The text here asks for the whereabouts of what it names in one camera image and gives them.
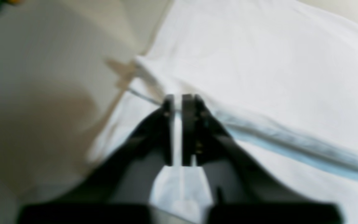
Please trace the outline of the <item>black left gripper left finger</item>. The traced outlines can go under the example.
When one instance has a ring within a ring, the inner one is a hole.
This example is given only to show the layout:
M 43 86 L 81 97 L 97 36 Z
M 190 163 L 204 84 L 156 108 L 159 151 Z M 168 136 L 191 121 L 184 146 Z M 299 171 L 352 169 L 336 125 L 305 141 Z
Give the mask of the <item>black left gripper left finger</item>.
M 22 208 L 19 224 L 153 224 L 154 180 L 173 165 L 174 96 L 138 124 L 82 183 L 62 196 Z

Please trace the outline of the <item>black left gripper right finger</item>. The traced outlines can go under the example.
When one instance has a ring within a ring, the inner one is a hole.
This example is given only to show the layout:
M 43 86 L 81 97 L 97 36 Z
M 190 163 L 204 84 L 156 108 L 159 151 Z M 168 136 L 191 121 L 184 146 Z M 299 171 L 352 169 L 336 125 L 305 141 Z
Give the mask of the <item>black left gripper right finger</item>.
M 245 152 L 199 95 L 182 95 L 182 165 L 205 173 L 213 205 L 207 224 L 342 224 L 332 203 L 311 200 Z

